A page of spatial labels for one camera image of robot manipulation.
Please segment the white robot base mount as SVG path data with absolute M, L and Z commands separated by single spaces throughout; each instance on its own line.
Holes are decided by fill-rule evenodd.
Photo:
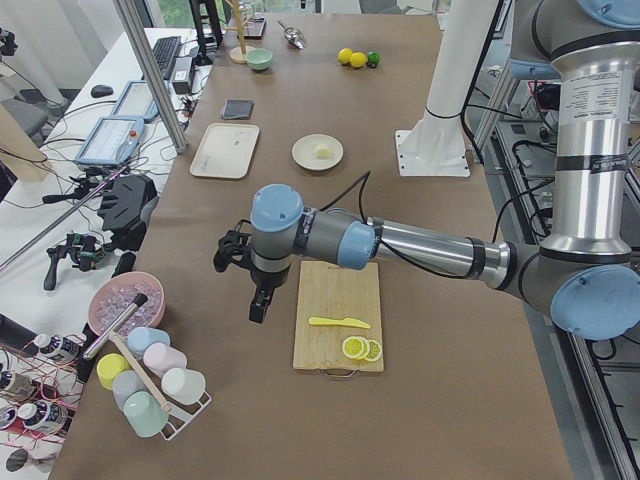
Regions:
M 453 1 L 436 60 L 423 117 L 398 130 L 396 157 L 403 177 L 470 175 L 462 126 L 481 54 L 491 40 L 501 3 Z

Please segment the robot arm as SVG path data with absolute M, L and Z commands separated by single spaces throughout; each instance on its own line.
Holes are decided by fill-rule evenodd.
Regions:
M 558 79 L 557 58 L 638 39 L 637 1 L 517 1 L 510 73 L 520 80 Z
M 517 79 L 559 79 L 553 223 L 539 245 L 487 243 L 368 217 L 335 202 L 306 206 L 291 186 L 254 196 L 250 231 L 219 240 L 213 265 L 247 270 L 249 317 L 262 322 L 295 255 L 362 269 L 397 258 L 428 273 L 479 280 L 519 298 L 563 330 L 617 337 L 639 320 L 639 275 L 620 236 L 630 167 L 630 99 L 639 65 L 635 1 L 519 1 L 511 67 Z

